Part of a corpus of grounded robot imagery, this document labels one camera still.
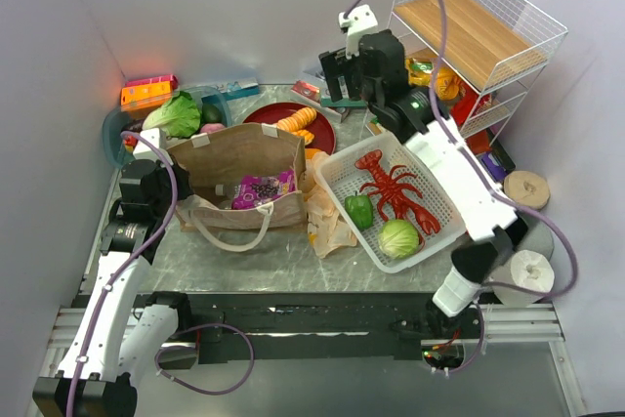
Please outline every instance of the brown paper bag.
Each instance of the brown paper bag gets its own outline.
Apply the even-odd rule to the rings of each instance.
[[[216,246],[247,251],[256,246],[268,228],[287,227],[306,220],[304,197],[297,188],[306,169],[304,140],[266,124],[241,124],[215,134],[200,134],[167,149],[189,171],[195,195],[179,202],[181,229],[198,229]],[[275,176],[295,171],[296,191],[248,210],[223,210],[216,185],[238,184],[246,175]],[[259,235],[243,246],[226,245],[208,228],[259,229]]]

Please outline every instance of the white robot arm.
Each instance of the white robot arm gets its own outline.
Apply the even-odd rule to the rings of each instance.
[[[428,167],[472,239],[454,251],[451,272],[433,298],[447,317],[454,317],[471,303],[492,269],[512,254],[527,226],[513,207],[493,197],[491,192],[506,196],[469,151],[444,106],[436,104],[457,143],[435,119],[428,89],[409,84],[402,44],[390,30],[377,31],[369,7],[356,7],[347,17],[341,13],[339,24],[347,36],[346,47],[319,56],[332,100],[343,98],[344,79],[350,99],[365,100],[380,123]]]
[[[142,137],[157,148],[164,148],[158,129],[144,131]],[[139,324],[124,339],[135,297],[151,267],[160,238],[142,256],[129,264],[109,284],[114,272],[123,268],[135,252],[163,223],[171,204],[169,178],[158,157],[144,145],[137,145],[137,159],[122,168],[121,198],[113,205],[103,232],[98,277],[87,310],[66,356],[54,378],[39,378],[33,399],[44,416],[65,414],[69,385],[80,372],[74,397],[75,415],[132,416],[137,405],[137,387],[163,343],[177,331],[190,327],[187,295],[154,292],[146,301]],[[180,198],[190,195],[188,174],[173,164]],[[98,292],[108,290],[89,348],[81,354],[88,325],[101,301]]]

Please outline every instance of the lettuce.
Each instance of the lettuce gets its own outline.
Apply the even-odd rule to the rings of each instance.
[[[156,127],[165,131],[168,137],[191,137],[200,125],[197,104],[187,92],[169,99],[159,109],[151,112],[144,121],[144,130]]]
[[[405,220],[389,220],[378,233],[380,250],[393,259],[407,258],[417,252],[419,232]]]

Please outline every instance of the metal table surface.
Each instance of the metal table surface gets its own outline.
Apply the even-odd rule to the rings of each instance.
[[[261,95],[229,102],[235,124],[253,110],[271,103],[293,101],[289,86],[263,87]],[[363,109],[353,109],[341,124],[333,123],[337,150],[370,136]],[[111,181],[110,202],[119,195],[117,179]],[[99,240],[96,233],[91,261],[80,293],[91,293],[96,279]],[[216,231],[227,242],[242,243],[255,233]],[[551,234],[539,230],[533,236],[534,250],[551,255]],[[319,259],[310,247],[304,228],[270,230],[261,244],[247,253],[222,251],[197,232],[181,232],[176,218],[167,228],[140,292],[174,290],[184,292],[434,292],[451,266],[452,244],[419,265],[396,274],[386,274],[373,265],[361,246],[340,248]]]

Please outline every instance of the beige tape roll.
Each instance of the beige tape roll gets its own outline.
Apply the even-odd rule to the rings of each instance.
[[[540,210],[551,193],[547,181],[529,171],[513,171],[504,180],[504,193],[520,205]]]

